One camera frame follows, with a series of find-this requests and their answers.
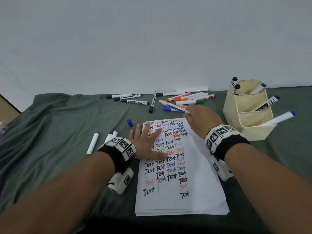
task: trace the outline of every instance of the blue marker cap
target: blue marker cap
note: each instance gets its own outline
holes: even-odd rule
[[[170,108],[170,107],[163,106],[163,110],[164,110],[164,111],[171,111],[171,108]]]
[[[132,122],[131,122],[130,119],[127,121],[127,123],[128,123],[128,125],[129,125],[130,127],[133,127],[133,124],[132,124]]]

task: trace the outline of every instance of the dark green fabric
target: dark green fabric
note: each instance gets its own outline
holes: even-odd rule
[[[272,106],[275,116],[287,111],[295,111],[297,116],[278,124],[265,141],[251,142],[257,149],[309,181],[312,181],[311,89],[268,89],[268,97],[281,97]],[[226,91],[212,93],[216,97],[205,100],[204,105],[217,112],[226,122],[222,114]],[[144,101],[151,99],[152,95],[140,98]],[[182,117],[179,112],[164,112],[158,102],[152,114],[148,110],[149,106],[115,102],[106,99],[105,95],[37,95],[33,105],[10,124],[7,134],[0,139],[0,213],[44,182],[86,158],[94,133],[100,134],[97,148],[113,130],[118,130],[120,136],[126,137],[130,131],[128,119],[134,125],[142,125],[147,120]],[[230,208],[226,216],[135,217],[138,161],[133,162],[131,168],[134,178],[126,191],[117,195],[104,189],[86,219],[106,216],[136,223],[157,221],[267,232],[235,179],[221,182]]]

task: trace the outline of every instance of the paper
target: paper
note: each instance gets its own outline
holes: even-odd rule
[[[147,216],[215,211],[212,208],[226,199],[215,171],[200,152],[205,149],[204,153],[209,154],[203,140],[185,118],[151,121],[149,134],[158,128],[162,133],[152,150],[169,157],[164,161],[140,161],[135,213]],[[199,150],[196,144],[200,140]],[[227,214],[228,208],[217,211]]]

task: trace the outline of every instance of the white wall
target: white wall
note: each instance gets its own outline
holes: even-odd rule
[[[0,0],[0,93],[312,85],[312,0]]]

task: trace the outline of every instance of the person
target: person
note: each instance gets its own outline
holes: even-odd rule
[[[221,118],[206,107],[187,107],[183,116],[192,130],[205,139],[210,130],[223,124]],[[148,137],[149,123],[140,133],[130,131],[137,159],[166,159],[166,153],[151,150],[158,129]],[[273,233],[312,232],[312,185],[294,172],[261,153],[248,143],[237,143],[224,160]],[[115,173],[112,158],[96,152],[75,167],[60,173],[36,191],[23,197],[0,216],[0,230],[5,233],[69,233],[83,219]]]

